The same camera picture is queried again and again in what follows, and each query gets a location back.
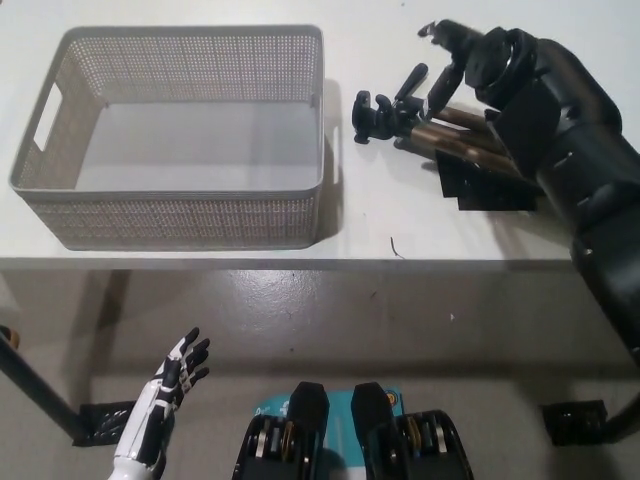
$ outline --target perforated basket wall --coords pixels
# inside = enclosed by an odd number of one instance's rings
[[[76,192],[105,106],[304,101],[322,129],[323,46],[312,26],[97,27],[68,32],[36,103],[12,186],[70,249],[300,248],[313,243],[317,188],[295,192]],[[62,94],[45,151],[34,135]],[[322,151],[322,131],[319,134]]]

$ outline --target gray mesh basket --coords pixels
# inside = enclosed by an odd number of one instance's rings
[[[74,29],[11,184],[70,249],[306,247],[323,174],[322,82],[312,26]]]

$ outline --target white table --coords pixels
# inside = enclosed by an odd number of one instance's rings
[[[573,50],[618,103],[640,145],[640,5],[629,0],[4,0],[0,5],[0,178],[14,157],[63,33],[79,25],[311,23],[324,32],[326,129],[335,153],[336,213],[316,245],[295,251],[129,253],[65,249],[0,182],[0,268],[503,268],[566,266],[569,236],[552,213],[460,212],[437,173],[392,142],[353,142],[358,90],[395,94],[418,62],[448,63],[417,30],[451,18],[488,31],[519,27]],[[477,106],[461,88],[454,101]],[[395,248],[405,260],[396,257]]]

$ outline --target gray concrete floor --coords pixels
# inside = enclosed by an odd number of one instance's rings
[[[5,272],[0,318],[77,405],[134,399],[176,340],[211,337],[211,375],[178,412],[167,479],[229,479],[253,408],[300,380],[378,380],[454,419],[477,479],[638,478],[640,438],[554,449],[538,406],[638,390],[572,273]],[[72,448],[0,376],[3,479],[106,479],[113,447]]]

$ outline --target white robotic hand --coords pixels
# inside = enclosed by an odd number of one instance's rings
[[[209,339],[191,345],[194,328],[171,350],[138,397],[122,432],[109,480],[158,480],[166,466],[166,451],[175,423],[174,413],[208,368],[196,370],[209,356]]]

